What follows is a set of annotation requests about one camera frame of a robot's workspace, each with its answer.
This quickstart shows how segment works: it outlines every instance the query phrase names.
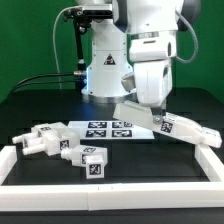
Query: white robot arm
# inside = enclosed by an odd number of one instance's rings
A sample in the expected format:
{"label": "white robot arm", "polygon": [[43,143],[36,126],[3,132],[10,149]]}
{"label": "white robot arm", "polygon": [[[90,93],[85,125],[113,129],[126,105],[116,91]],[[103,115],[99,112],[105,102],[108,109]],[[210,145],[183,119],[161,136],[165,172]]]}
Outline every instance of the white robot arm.
{"label": "white robot arm", "polygon": [[172,89],[171,58],[177,52],[179,19],[176,11],[187,11],[192,23],[199,14],[200,1],[113,1],[114,24],[132,36],[130,59],[135,63],[134,79],[142,106],[161,106]]}
{"label": "white robot arm", "polygon": [[139,102],[118,104],[114,118],[191,144],[219,148],[222,140],[218,131],[177,115],[163,114],[172,89],[176,31],[186,30],[179,16],[193,23],[199,12],[200,0],[113,0],[114,24],[132,37],[130,59],[134,72],[124,76],[122,83],[127,90],[136,87]]}

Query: white cube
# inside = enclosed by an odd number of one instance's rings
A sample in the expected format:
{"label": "white cube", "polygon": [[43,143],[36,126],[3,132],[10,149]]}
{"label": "white cube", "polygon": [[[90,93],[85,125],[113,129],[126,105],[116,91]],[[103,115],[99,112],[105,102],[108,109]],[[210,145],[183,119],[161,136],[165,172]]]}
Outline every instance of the white cube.
{"label": "white cube", "polygon": [[86,178],[104,178],[104,160],[102,155],[86,156]]}

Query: white border frame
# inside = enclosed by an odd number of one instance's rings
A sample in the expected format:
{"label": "white border frame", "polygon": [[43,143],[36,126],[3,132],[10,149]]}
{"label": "white border frame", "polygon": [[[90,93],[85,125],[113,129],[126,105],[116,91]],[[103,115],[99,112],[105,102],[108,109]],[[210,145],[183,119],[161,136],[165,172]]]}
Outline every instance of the white border frame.
{"label": "white border frame", "polygon": [[[195,158],[210,182],[0,186],[0,211],[224,207],[224,165],[207,145]],[[2,182],[16,161],[14,146],[0,152]]]}

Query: green background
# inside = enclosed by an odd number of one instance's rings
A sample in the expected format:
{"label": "green background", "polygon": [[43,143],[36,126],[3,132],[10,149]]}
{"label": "green background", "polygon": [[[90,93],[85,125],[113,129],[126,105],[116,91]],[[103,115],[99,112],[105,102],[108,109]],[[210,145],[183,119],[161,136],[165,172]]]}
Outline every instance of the green background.
{"label": "green background", "polygon": [[[0,0],[0,102],[24,78],[55,73],[52,30],[58,13],[74,5],[74,0]],[[176,87],[197,87],[224,102],[224,1],[202,0],[200,19],[194,25],[200,51],[191,64],[174,62]],[[59,21],[57,49],[61,72],[76,70],[76,45],[72,22]],[[91,35],[83,38],[87,64],[91,61]],[[193,42],[189,32],[178,34],[179,55],[191,56]],[[59,86],[41,86],[59,88]]]}

